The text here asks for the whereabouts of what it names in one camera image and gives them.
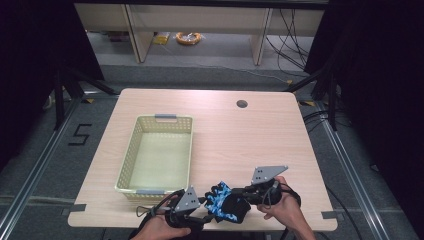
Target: printed number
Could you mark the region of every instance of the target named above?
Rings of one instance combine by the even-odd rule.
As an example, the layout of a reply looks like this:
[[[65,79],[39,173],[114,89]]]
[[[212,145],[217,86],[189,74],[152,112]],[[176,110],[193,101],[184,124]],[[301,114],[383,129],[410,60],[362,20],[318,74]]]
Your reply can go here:
[[[74,137],[82,137],[82,138],[84,138],[84,141],[82,143],[68,143],[68,146],[84,146],[85,145],[85,143],[87,142],[87,139],[90,135],[78,133],[78,131],[80,130],[81,127],[91,127],[91,124],[79,124],[77,129],[74,132]]]

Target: round hole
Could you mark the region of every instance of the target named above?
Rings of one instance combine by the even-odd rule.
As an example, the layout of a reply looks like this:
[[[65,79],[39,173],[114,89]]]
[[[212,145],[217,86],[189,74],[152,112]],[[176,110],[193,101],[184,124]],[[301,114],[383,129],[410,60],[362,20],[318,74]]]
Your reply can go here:
[[[246,102],[246,101],[244,101],[244,100],[238,100],[238,101],[237,101],[237,106],[238,106],[239,108],[245,108],[245,107],[247,107],[247,102]]]

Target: basket handle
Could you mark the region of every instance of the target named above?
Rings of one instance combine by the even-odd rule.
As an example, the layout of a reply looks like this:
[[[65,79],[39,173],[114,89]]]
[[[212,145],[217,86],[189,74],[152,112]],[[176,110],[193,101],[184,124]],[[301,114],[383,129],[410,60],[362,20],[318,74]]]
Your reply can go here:
[[[137,189],[136,194],[149,194],[149,195],[163,195],[165,194],[164,190],[154,190],[154,189]]]
[[[155,114],[156,122],[177,122],[176,114]]]

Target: yellow object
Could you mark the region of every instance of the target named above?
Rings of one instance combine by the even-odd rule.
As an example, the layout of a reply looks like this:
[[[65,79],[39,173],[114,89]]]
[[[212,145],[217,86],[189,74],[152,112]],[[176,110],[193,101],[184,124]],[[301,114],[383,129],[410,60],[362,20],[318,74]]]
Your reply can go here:
[[[177,42],[183,45],[194,45],[200,42],[202,35],[200,33],[183,33],[179,32],[175,36]]]
[[[169,114],[139,116],[115,189],[129,199],[159,202],[189,182],[193,119]]]
[[[315,107],[315,102],[314,101],[299,101],[298,104],[299,104],[299,106],[311,106],[311,107]]]
[[[165,45],[168,42],[169,32],[158,32],[153,38],[153,44]]]
[[[84,100],[85,103],[93,103],[94,99],[93,98],[87,98]]]

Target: gray floor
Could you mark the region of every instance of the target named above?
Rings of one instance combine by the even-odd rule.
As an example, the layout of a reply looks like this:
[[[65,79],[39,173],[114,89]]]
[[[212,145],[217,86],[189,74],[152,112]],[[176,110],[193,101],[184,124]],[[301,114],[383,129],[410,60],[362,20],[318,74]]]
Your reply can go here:
[[[249,37],[244,35],[205,34],[198,45],[181,46],[171,34],[167,45],[152,46],[142,64],[135,62],[129,42],[111,43],[107,36],[100,33],[89,33],[89,38],[107,84],[117,90],[152,87],[281,91],[289,80],[296,82],[302,79],[278,71],[277,55],[268,44],[261,66],[254,66]],[[281,46],[277,37],[270,39],[278,48]],[[299,44],[307,50],[312,40],[299,38]],[[285,52],[300,62],[298,54],[291,50]],[[304,75],[299,68],[286,61],[281,60],[280,67],[290,73]],[[313,84],[310,84],[299,90],[297,98],[307,99],[312,87]],[[96,91],[86,85],[84,89]],[[9,239],[126,239],[131,229],[72,228],[67,224],[66,213],[78,194],[116,101],[116,98],[102,97],[100,94],[93,103],[78,105]],[[300,109],[304,116],[317,111],[313,106],[300,106]],[[44,112],[21,154],[1,172],[0,215],[6,213],[13,197],[19,194],[32,167],[42,155],[44,146],[48,144],[53,134],[54,114],[54,108]],[[348,117],[339,113],[337,122],[338,135],[390,239],[418,239],[384,179],[370,169],[372,161],[350,126]],[[82,129],[90,137],[85,145],[70,146],[69,143],[81,141],[73,136],[80,124],[91,124]],[[324,182],[346,206],[362,239],[375,239],[339,156],[329,141],[325,125],[319,118],[314,118],[306,123],[306,127]],[[329,196],[338,214],[339,226],[336,231],[325,235],[329,239],[359,239],[341,203],[332,194],[329,193]],[[272,239],[277,239],[280,233],[268,234]],[[320,233],[317,233],[317,238],[325,239]]]

